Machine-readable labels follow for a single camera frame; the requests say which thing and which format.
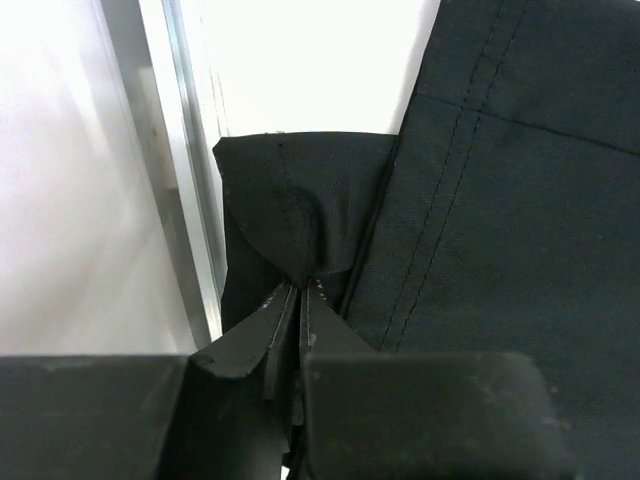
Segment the black trousers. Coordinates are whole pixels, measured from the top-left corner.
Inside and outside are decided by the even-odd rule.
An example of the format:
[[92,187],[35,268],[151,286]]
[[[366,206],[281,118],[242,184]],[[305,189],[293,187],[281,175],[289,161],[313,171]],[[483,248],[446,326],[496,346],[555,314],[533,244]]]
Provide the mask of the black trousers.
[[639,475],[639,5],[444,1],[397,136],[222,139],[233,328],[317,279],[384,351],[516,350]]

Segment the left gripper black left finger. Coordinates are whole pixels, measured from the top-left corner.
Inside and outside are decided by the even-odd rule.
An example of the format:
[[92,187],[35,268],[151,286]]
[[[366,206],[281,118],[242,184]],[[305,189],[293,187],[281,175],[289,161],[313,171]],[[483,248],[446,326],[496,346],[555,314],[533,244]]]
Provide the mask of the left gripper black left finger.
[[3,357],[2,477],[278,478],[298,298],[279,285],[192,355]]

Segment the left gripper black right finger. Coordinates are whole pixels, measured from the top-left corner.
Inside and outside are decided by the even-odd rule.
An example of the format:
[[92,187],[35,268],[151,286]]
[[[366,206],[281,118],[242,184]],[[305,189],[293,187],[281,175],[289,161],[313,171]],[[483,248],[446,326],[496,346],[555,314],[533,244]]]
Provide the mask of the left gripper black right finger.
[[380,353],[313,282],[301,298],[313,479],[577,479],[547,385],[514,352]]

